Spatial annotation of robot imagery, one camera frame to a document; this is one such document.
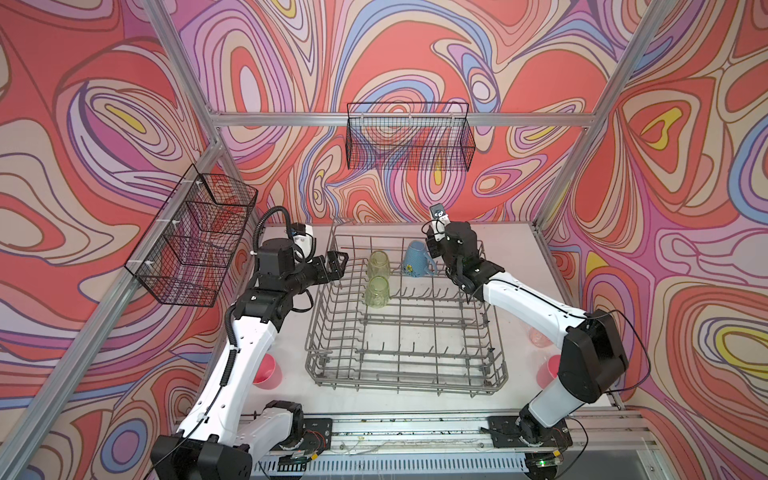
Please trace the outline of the green glass cup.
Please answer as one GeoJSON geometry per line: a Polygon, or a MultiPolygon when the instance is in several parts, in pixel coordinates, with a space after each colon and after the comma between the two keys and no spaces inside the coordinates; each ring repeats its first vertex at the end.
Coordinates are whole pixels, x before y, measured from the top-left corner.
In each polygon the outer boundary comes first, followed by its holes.
{"type": "Polygon", "coordinates": [[[391,268],[387,253],[382,250],[373,251],[368,259],[367,276],[369,279],[382,277],[388,279],[391,268]]]}
{"type": "Polygon", "coordinates": [[[369,308],[384,308],[390,299],[389,281],[383,276],[372,277],[364,293],[364,303],[369,308]]]}

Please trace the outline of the blue floral ceramic mug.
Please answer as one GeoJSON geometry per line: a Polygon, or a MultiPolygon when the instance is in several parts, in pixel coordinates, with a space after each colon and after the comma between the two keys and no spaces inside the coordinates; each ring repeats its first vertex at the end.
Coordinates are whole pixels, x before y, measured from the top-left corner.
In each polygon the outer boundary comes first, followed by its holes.
{"type": "Polygon", "coordinates": [[[437,264],[424,242],[414,240],[409,243],[401,264],[401,272],[410,277],[434,276],[437,273],[437,264]]]}

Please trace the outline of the clear pink glass cup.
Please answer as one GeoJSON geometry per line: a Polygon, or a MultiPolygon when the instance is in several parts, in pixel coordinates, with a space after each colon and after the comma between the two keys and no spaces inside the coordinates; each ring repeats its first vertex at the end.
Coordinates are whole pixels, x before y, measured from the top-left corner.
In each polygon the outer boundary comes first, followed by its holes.
{"type": "Polygon", "coordinates": [[[535,328],[528,329],[528,340],[537,348],[547,348],[553,344],[546,335],[535,328]]]}

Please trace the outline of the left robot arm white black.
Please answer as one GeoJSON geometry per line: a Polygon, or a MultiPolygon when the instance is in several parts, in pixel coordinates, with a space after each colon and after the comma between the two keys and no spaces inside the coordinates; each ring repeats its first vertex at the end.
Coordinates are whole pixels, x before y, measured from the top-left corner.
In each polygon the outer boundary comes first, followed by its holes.
{"type": "Polygon", "coordinates": [[[227,350],[176,432],[159,436],[152,446],[151,471],[158,478],[248,479],[274,447],[301,442],[305,430],[298,403],[271,401],[247,425],[241,417],[259,367],[284,321],[298,310],[295,298],[345,274],[348,253],[318,255],[314,244],[303,234],[254,247],[249,286],[224,314],[227,350]]]}

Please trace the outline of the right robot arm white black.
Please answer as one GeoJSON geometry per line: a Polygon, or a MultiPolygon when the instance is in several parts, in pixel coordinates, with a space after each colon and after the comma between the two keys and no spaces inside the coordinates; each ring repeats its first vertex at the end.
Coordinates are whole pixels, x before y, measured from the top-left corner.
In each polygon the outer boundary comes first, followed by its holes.
{"type": "Polygon", "coordinates": [[[595,403],[626,373],[629,359],[611,313],[587,312],[524,284],[480,255],[467,222],[442,215],[428,222],[425,235],[430,255],[442,259],[446,276],[463,294],[512,313],[560,349],[556,378],[518,414],[521,441],[543,443],[560,421],[595,403]]]}

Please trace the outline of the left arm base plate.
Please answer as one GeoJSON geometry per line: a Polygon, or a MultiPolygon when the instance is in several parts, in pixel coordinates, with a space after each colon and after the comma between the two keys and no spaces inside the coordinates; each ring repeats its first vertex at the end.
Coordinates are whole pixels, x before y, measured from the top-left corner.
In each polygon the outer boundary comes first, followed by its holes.
{"type": "Polygon", "coordinates": [[[320,454],[331,447],[333,419],[330,417],[305,417],[300,427],[293,427],[291,435],[269,450],[270,454],[301,453],[304,456],[320,454]]]}

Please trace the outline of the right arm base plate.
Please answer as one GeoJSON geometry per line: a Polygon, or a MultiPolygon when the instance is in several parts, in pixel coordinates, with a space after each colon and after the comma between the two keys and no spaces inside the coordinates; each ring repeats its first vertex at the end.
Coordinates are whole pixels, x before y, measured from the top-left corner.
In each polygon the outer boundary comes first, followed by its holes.
{"type": "Polygon", "coordinates": [[[479,432],[489,435],[495,448],[567,450],[573,445],[564,419],[553,427],[541,427],[535,420],[520,420],[517,415],[489,416],[479,432]]]}

